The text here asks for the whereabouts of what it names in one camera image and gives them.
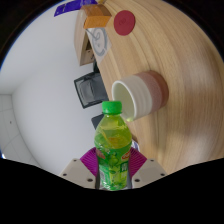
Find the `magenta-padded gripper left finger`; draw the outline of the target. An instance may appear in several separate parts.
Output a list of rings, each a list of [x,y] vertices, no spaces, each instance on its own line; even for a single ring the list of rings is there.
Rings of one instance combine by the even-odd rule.
[[[98,189],[100,180],[96,148],[90,149],[80,159],[73,158],[60,177],[84,188]]]

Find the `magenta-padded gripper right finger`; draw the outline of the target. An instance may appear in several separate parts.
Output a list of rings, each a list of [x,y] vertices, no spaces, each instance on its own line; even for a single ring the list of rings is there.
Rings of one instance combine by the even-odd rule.
[[[167,173],[155,159],[147,159],[138,150],[130,150],[127,188],[144,187],[165,177]]]

